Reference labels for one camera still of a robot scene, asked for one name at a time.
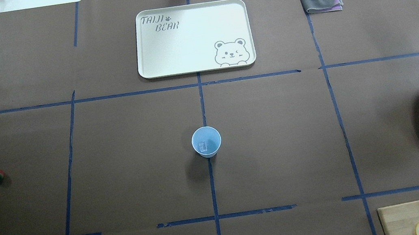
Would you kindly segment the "clear ice cube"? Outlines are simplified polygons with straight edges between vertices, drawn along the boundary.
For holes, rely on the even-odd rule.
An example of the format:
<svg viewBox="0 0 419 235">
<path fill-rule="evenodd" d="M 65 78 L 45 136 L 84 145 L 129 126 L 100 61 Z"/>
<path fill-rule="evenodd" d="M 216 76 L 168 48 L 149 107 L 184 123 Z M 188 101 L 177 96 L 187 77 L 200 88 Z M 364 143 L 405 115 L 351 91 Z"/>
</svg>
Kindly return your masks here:
<svg viewBox="0 0 419 235">
<path fill-rule="evenodd" d="M 199 142 L 198 149 L 199 149 L 199 152 L 201 153 L 207 153 L 208 152 L 207 142 L 205 141 Z"/>
</svg>

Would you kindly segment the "light blue plastic cup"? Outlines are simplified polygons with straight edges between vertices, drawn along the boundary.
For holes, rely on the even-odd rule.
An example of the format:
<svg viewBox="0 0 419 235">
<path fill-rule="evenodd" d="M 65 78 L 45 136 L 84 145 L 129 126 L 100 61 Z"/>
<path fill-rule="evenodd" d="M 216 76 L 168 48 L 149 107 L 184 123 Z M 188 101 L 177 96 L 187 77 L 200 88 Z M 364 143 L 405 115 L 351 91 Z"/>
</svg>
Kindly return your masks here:
<svg viewBox="0 0 419 235">
<path fill-rule="evenodd" d="M 198 128 L 191 137 L 192 147 L 200 156 L 204 158 L 212 158 L 221 147 L 222 138 L 219 131 L 213 127 Z M 201 153 L 198 149 L 198 143 L 205 141 L 208 146 L 207 153 Z"/>
</svg>

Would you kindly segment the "white bear tray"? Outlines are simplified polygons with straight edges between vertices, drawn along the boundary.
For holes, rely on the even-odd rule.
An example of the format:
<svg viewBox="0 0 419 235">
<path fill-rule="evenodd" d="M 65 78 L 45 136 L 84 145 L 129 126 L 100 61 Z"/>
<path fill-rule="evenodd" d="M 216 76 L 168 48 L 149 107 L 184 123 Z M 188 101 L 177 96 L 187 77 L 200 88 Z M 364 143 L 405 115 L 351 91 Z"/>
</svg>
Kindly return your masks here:
<svg viewBox="0 0 419 235">
<path fill-rule="evenodd" d="M 136 48 L 139 74 L 147 79 L 247 67 L 257 56 L 243 0 L 141 11 Z"/>
</svg>

